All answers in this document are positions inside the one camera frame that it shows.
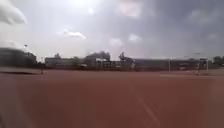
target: cloud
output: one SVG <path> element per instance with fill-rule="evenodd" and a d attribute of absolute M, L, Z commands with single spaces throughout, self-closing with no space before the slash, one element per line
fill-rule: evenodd
<path fill-rule="evenodd" d="M 0 0 L 0 22 L 22 24 L 27 20 L 23 13 L 8 0 Z"/>
<path fill-rule="evenodd" d="M 219 37 L 217 34 L 213 33 L 213 34 L 208 35 L 207 39 L 211 40 L 211 41 L 216 41 L 219 39 Z"/>
<path fill-rule="evenodd" d="M 140 1 L 122 1 L 118 3 L 118 12 L 131 17 L 138 18 L 142 14 L 143 5 Z"/>
<path fill-rule="evenodd" d="M 123 46 L 123 42 L 122 42 L 121 39 L 119 39 L 119 38 L 112 38 L 112 39 L 110 39 L 109 44 L 110 44 L 112 47 L 117 47 L 117 48 Z"/>
<path fill-rule="evenodd" d="M 142 41 L 142 38 L 136 34 L 130 34 L 128 40 L 133 43 L 140 43 Z"/>
<path fill-rule="evenodd" d="M 62 34 L 67 35 L 69 37 L 75 37 L 77 39 L 83 39 L 83 40 L 86 39 L 86 37 L 82 33 L 80 33 L 80 32 L 72 32 L 72 31 L 70 31 L 68 29 L 64 29 Z"/>
<path fill-rule="evenodd" d="M 206 11 L 206 10 L 193 10 L 188 15 L 188 21 L 200 25 L 207 25 L 216 22 L 220 17 L 219 10 Z"/>

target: sky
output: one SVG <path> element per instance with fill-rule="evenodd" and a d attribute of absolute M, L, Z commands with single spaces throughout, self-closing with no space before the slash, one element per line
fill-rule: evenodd
<path fill-rule="evenodd" d="M 223 20 L 222 0 L 0 0 L 0 40 L 38 57 L 224 56 Z"/>

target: pole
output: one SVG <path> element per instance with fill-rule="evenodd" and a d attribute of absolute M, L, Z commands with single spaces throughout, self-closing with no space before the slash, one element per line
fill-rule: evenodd
<path fill-rule="evenodd" d="M 170 72 L 170 59 L 169 59 L 169 72 Z"/>
<path fill-rule="evenodd" d="M 208 73 L 208 59 L 206 59 L 206 72 Z"/>

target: grass field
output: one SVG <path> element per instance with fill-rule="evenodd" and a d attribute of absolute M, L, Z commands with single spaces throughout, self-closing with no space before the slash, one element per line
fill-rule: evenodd
<path fill-rule="evenodd" d="M 0 114 L 17 128 L 224 126 L 221 75 L 49 70 L 0 81 Z"/>

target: tree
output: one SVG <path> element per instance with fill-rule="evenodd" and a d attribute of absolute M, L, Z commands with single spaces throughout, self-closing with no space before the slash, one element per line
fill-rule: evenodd
<path fill-rule="evenodd" d="M 213 62 L 214 62 L 214 64 L 221 65 L 222 58 L 220 56 L 215 56 L 215 57 L 213 57 Z"/>
<path fill-rule="evenodd" d="M 61 56 L 59 55 L 59 53 L 57 53 L 57 54 L 54 55 L 54 58 L 60 59 Z"/>
<path fill-rule="evenodd" d="M 90 55 L 87 55 L 85 58 L 86 59 L 101 59 L 101 60 L 110 61 L 110 53 L 109 52 L 100 51 L 98 53 L 95 52 L 95 53 L 92 53 Z"/>

